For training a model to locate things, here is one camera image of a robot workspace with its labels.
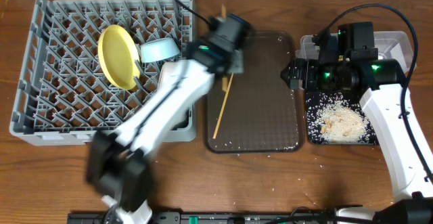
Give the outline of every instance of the green led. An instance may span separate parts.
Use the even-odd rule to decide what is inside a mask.
[[[373,71],[376,71],[377,69],[380,68],[380,66],[378,66],[378,65],[371,65],[371,68],[373,68]]]

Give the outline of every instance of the wooden surface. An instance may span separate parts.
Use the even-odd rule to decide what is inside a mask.
[[[86,146],[34,147],[9,134],[9,121],[35,0],[9,0],[0,21],[0,223],[65,223],[74,210],[105,210],[84,182]],[[299,49],[303,35],[318,32],[339,13],[362,3],[388,3],[414,25],[418,67],[411,97],[421,128],[433,143],[433,0],[196,0],[204,16],[224,3],[259,30],[284,30]],[[375,30],[409,31],[394,14],[372,8],[340,21],[374,22]],[[200,23],[200,32],[205,32]],[[305,143],[286,154],[218,155],[200,133],[191,143],[165,143],[154,170],[152,207],[200,212],[290,212],[297,206],[392,201],[390,177],[380,147]]]

